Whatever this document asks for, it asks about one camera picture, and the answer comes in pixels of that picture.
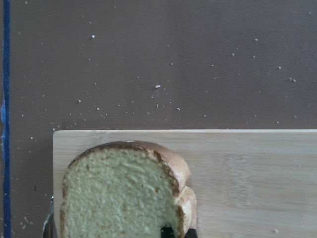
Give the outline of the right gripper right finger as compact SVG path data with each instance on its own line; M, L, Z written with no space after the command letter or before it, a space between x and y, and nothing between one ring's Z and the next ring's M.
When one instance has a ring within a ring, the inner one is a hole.
M198 238L197 231L195 228L189 228L185 234L185 238Z

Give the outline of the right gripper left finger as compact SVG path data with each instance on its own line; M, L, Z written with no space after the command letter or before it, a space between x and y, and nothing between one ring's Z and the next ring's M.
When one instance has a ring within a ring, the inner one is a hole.
M175 238L174 230L172 227L162 227L160 234L161 238Z

